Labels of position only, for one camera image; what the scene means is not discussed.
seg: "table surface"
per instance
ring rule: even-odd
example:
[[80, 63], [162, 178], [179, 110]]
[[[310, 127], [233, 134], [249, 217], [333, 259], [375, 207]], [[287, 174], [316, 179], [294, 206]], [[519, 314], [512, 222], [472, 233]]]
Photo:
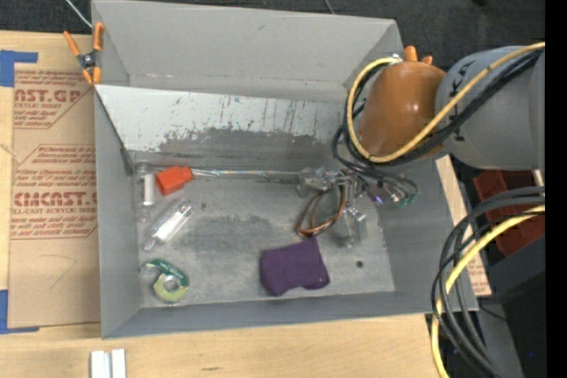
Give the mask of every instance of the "table surface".
[[[43, 63], [72, 61], [68, 50], [59, 53], [62, 42], [52, 40], [54, 35], [0, 31], [0, 50], [38, 51]], [[90, 36], [75, 38], [80, 49], [91, 44]], [[9, 265], [12, 112], [13, 89], [0, 87], [0, 289], [7, 288]], [[445, 190], [457, 219], [463, 206], [452, 179], [449, 172]], [[119, 348], [126, 350], [130, 378], [437, 376], [421, 314], [119, 340], [101, 340], [97, 323], [40, 328], [0, 336], [0, 370], [11, 378], [42, 376], [46, 370], [53, 378], [87, 377], [91, 351]]]

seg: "purple cloth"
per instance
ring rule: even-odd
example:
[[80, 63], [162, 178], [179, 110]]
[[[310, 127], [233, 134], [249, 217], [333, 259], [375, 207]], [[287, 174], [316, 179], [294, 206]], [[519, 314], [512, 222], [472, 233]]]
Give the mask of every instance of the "purple cloth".
[[263, 251], [260, 278], [275, 297], [296, 287], [320, 289], [330, 282], [315, 236], [291, 246]]

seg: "black cable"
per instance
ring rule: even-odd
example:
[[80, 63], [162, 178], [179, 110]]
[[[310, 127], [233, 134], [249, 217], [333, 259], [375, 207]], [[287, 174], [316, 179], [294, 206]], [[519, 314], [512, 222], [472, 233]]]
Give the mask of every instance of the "black cable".
[[[531, 194], [540, 194], [543, 192], [543, 188], [539, 188], [539, 187], [530, 187], [530, 188], [520, 188], [520, 189], [513, 189], [511, 191], [505, 192], [505, 193], [500, 193], [497, 196], [491, 198], [491, 203], [499, 200], [499, 199], [503, 199], [503, 198], [507, 198], [507, 197], [518, 197], [520, 195], [522, 196], [526, 196], [526, 195], [531, 195]], [[542, 199], [538, 200], [537, 203], [541, 203], [543, 202]], [[457, 235], [457, 237], [454, 240], [455, 244], [460, 244], [462, 242], [462, 239], [464, 237], [464, 230], [460, 231], [459, 234]], [[490, 358], [490, 354], [488, 352], [488, 350], [486, 349], [483, 340], [480, 338], [480, 336], [477, 333], [477, 329], [474, 326], [474, 323], [472, 321], [472, 318], [469, 316], [469, 312], [468, 312], [468, 308], [465, 302], [465, 296], [464, 296], [464, 292], [462, 289], [462, 285], [459, 281], [454, 283], [454, 291], [457, 295], [458, 298], [458, 302], [459, 302], [459, 306], [461, 308], [461, 313], [462, 313], [462, 319], [464, 321], [465, 327], [467, 328], [467, 330], [470, 332], [470, 337], [472, 342], [477, 346], [478, 350], [483, 354], [483, 356], [485, 356], [485, 358], [489, 359]]]
[[[542, 188], [529, 188], [529, 189], [522, 189], [521, 191], [517, 191], [517, 190], [510, 191], [508, 193], [502, 193], [501, 195], [499, 194], [498, 195], [499, 197], [495, 197], [495, 199], [491, 199], [490, 201], [486, 200], [486, 202], [488, 203], [483, 204], [483, 206], [479, 206], [469, 216], [467, 216], [461, 222], [459, 222], [459, 224], [453, 229], [453, 231], [447, 238], [447, 241], [444, 245], [443, 252], [441, 254], [441, 266], [439, 268], [439, 272], [434, 280], [431, 290], [431, 304], [433, 306], [433, 313], [438, 319], [439, 325], [444, 329], [444, 332], [451, 341], [451, 343], [459, 351], [459, 353], [463, 356], [464, 359], [471, 359], [470, 356], [472, 356], [480, 365], [482, 365], [484, 369], [494, 374], [495, 376], [501, 376], [501, 374], [499, 374], [499, 372], [494, 369], [494, 367], [486, 360], [486, 358], [484, 358], [483, 354], [481, 354], [479, 351], [474, 350], [474, 347], [472, 347], [470, 343], [468, 343], [466, 337], [464, 337], [463, 332], [458, 328], [450, 304], [447, 301], [447, 293], [445, 292], [445, 283], [444, 283], [445, 268], [449, 266], [451, 262], [456, 263], [456, 261], [460, 259], [460, 256], [462, 255], [463, 251], [467, 247], [469, 247], [469, 245], [473, 241], [475, 241], [482, 234], [484, 234], [484, 232], [488, 231], [492, 227], [492, 223], [486, 223], [481, 229], [477, 230], [474, 233], [474, 235], [468, 238], [464, 243], [461, 243], [461, 245], [457, 248], [457, 250], [453, 254], [451, 254], [450, 257], [447, 257], [447, 254], [448, 254], [448, 250], [451, 247], [451, 243], [455, 239], [462, 240], [462, 235], [464, 234], [466, 227], [470, 224], [471, 218], [476, 218], [478, 216], [481, 216], [487, 211], [491, 211], [493, 209], [502, 206], [510, 206], [513, 204], [540, 204], [544, 200], [543, 197], [518, 197], [518, 198], [511, 198], [509, 200], [504, 200], [504, 198], [509, 196], [516, 196], [517, 194], [521, 194], [521, 193], [527, 193], [528, 191], [532, 193], [540, 193], [541, 190]], [[441, 319], [440, 314], [437, 310], [435, 289], [438, 287], [438, 283], [439, 283], [439, 295], [441, 296], [441, 299], [443, 301], [443, 306], [445, 308], [446, 315], [449, 318], [448, 324], [451, 325], [451, 328], [455, 332], [449, 329], [449, 326]], [[466, 307], [462, 307], [462, 313], [468, 315]]]
[[[515, 204], [522, 204], [522, 203], [526, 203], [528, 201], [534, 202], [534, 203], [540, 203], [541, 202], [541, 198], [537, 198], [537, 199], [528, 199], [527, 197], [520, 197], [520, 196], [524, 196], [527, 194], [539, 194], [543, 191], [542, 187], [534, 187], [534, 188], [524, 188], [524, 189], [512, 189], [511, 191], [506, 191], [504, 193], [498, 194], [497, 196], [491, 197], [491, 199], [487, 199], [486, 201], [484, 201], [483, 204], [480, 204], [477, 208], [475, 208], [475, 210], [473, 210], [473, 212], [471, 212], [471, 214], [469, 214], [467, 217], [465, 217], [463, 220], [461, 220], [459, 222], [459, 224], [457, 224], [457, 226], [452, 230], [452, 232], [450, 233], [450, 235], [448, 236], [444, 247], [443, 247], [443, 251], [441, 252], [441, 258], [440, 258], [440, 270], [443, 269], [444, 267], [446, 267], [448, 264], [450, 264], [451, 260], [454, 259], [455, 254], [458, 254], [459, 251], [462, 251], [464, 248], [468, 247], [468, 245], [474, 241], [478, 236], [479, 236], [479, 230], [475, 231], [475, 235], [471, 236], [467, 242], [463, 243], [461, 248], [459, 248], [456, 252], [454, 252], [454, 254], [450, 257], [447, 258], [448, 252], [451, 248], [451, 244], [453, 242], [455, 242], [455, 240], [462, 240], [462, 235], [464, 234], [464, 231], [466, 230], [467, 226], [469, 224], [472, 223], [473, 220], [476, 219], [476, 217], [482, 216], [485, 212], [491, 211], [493, 209], [497, 209], [503, 206], [510, 206], [510, 205], [515, 205]], [[432, 296], [431, 296], [431, 303], [434, 306], [434, 312], [437, 313], [436, 309], [435, 309], [435, 288], [437, 287], [437, 282], [440, 279], [440, 273], [441, 271], [439, 271], [438, 273], [438, 277], [436, 278], [433, 288], [432, 288]]]

